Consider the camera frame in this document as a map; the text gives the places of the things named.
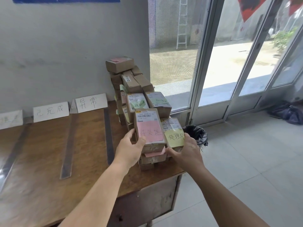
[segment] red flag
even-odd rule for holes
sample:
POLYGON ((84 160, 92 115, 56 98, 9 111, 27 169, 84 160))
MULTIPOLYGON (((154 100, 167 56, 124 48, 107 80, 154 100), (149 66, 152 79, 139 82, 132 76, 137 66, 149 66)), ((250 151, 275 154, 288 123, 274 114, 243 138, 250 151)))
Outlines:
POLYGON ((243 21, 246 22, 250 16, 266 1, 266 0, 238 0, 243 21))
POLYGON ((290 0, 289 15, 293 15, 303 4, 303 0, 290 0))

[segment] cardboard box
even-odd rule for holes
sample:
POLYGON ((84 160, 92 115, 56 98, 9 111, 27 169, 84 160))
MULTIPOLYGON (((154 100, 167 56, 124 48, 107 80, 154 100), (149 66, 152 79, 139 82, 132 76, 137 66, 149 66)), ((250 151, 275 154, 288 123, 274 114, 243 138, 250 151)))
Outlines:
POLYGON ((115 89, 115 97, 116 99, 121 99, 121 91, 115 89))
POLYGON ((117 99, 116 103, 117 103, 116 114, 119 116, 119 121, 120 121, 121 125, 124 126, 124 125, 126 125, 126 121, 125 121, 124 113, 123 113, 123 110, 122 110, 121 100, 117 99))
POLYGON ((134 78, 142 87, 143 92, 153 92, 154 91, 154 86, 142 74, 135 76, 134 78))
POLYGON ((134 67, 134 59, 129 57, 113 58, 110 61, 105 61, 105 65, 109 72, 124 72, 134 67))
POLYGON ((134 112, 136 109, 149 108, 143 93, 127 94, 126 106, 129 122, 134 122, 134 112))
POLYGON ((166 146, 181 152, 184 146, 184 131, 177 118, 161 119, 166 146))
POLYGON ((161 152, 145 153, 141 155, 142 164, 154 164, 164 162, 166 160, 167 153, 165 153, 165 147, 161 152))
POLYGON ((138 66, 136 66, 136 65, 134 66, 134 68, 131 69, 131 72, 133 73, 134 76, 138 76, 140 74, 143 74, 141 72, 141 70, 138 68, 138 66))
POLYGON ((145 92, 150 108, 157 108, 159 117, 169 118, 172 107, 161 92, 145 92))
POLYGON ((111 81, 115 90, 120 90, 120 84, 123 84, 120 74, 110 73, 111 81))
POLYGON ((141 159, 138 161, 140 170, 150 170, 154 168, 154 164, 142 164, 141 159))
POLYGON ((131 71, 123 72, 121 75, 122 82, 128 93, 142 93, 142 87, 134 79, 131 71))
POLYGON ((161 152, 163 150, 166 141, 156 108, 136 109, 134 128, 136 129, 137 138, 146 137, 146 144, 142 149, 142 154, 161 152))
POLYGON ((125 118, 125 121, 126 121, 127 129, 130 131, 131 129, 134 128, 134 123, 129 121, 127 106, 125 106, 125 105, 122 106, 122 110, 123 110, 124 118, 125 118))

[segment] black garbage bag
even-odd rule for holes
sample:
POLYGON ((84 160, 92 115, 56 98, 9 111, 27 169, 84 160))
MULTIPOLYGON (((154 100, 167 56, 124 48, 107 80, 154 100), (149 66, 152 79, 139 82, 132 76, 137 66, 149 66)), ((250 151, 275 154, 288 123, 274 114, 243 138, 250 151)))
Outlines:
POLYGON ((287 101, 281 101, 280 103, 270 107, 267 110, 267 113, 272 117, 283 119, 288 123, 303 125, 302 111, 287 101))
POLYGON ((188 125, 183 127, 183 131, 185 133, 188 133, 190 137, 194 138, 197 141, 198 146, 201 146, 202 144, 204 146, 208 145, 207 133, 203 128, 199 126, 188 125))

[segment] wooden table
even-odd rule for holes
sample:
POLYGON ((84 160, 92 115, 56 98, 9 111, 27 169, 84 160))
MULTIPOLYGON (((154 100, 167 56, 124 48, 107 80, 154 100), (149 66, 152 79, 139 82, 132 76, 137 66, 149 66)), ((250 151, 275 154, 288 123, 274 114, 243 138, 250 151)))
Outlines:
MULTIPOLYGON (((114 149, 127 132, 109 102, 114 149)), ((51 226, 62 221, 108 167, 104 110, 0 130, 0 168, 20 134, 26 137, 0 194, 0 226, 51 226), (76 117, 71 177, 60 180, 70 123, 76 117)), ((172 161, 133 166, 119 189, 110 226, 139 226, 173 209, 180 176, 172 161)))

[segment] wooden tabletop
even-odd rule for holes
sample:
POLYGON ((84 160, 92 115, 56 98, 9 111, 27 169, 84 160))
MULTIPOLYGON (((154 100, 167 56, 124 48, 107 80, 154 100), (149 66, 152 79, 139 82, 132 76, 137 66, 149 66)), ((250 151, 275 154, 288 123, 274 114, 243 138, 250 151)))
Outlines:
MULTIPOLYGON (((109 102, 109 112, 116 149, 127 128, 119 123, 114 101, 109 102)), ((0 130, 0 168, 26 126, 21 153, 0 194, 0 226, 40 227, 60 222, 108 167, 103 109, 0 130), (77 117, 72 173, 70 178, 60 180, 72 116, 77 117)), ((136 164, 124 178, 118 196, 182 172, 174 161, 143 172, 136 164)))

